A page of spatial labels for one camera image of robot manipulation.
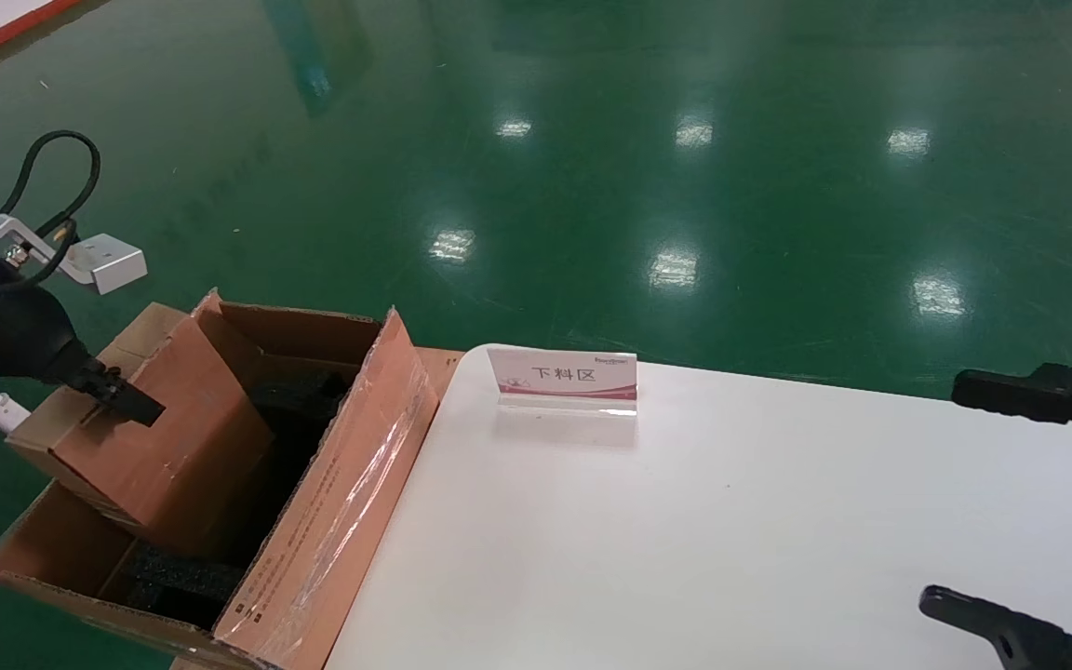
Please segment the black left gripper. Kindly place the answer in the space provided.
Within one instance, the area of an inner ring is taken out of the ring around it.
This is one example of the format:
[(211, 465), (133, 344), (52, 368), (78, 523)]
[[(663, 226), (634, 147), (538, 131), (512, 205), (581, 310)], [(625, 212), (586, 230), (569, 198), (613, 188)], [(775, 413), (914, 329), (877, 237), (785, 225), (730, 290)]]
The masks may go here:
[(0, 291), (0, 377), (69, 384), (99, 406), (152, 427), (165, 412), (122, 376), (122, 369), (92, 361), (72, 319), (41, 286)]

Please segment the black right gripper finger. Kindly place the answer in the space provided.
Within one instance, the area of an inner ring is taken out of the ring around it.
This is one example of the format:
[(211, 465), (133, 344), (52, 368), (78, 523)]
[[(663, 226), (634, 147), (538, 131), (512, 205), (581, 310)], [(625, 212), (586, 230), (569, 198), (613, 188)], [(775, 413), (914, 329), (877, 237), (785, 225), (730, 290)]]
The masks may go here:
[(935, 621), (982, 637), (1004, 669), (1072, 669), (1072, 635), (1049, 621), (944, 586), (923, 589), (918, 609)]
[(1034, 422), (1072, 423), (1072, 368), (1039, 364), (1024, 377), (1003, 376), (988, 370), (962, 370), (953, 382), (950, 400), (959, 407), (1025, 417)]

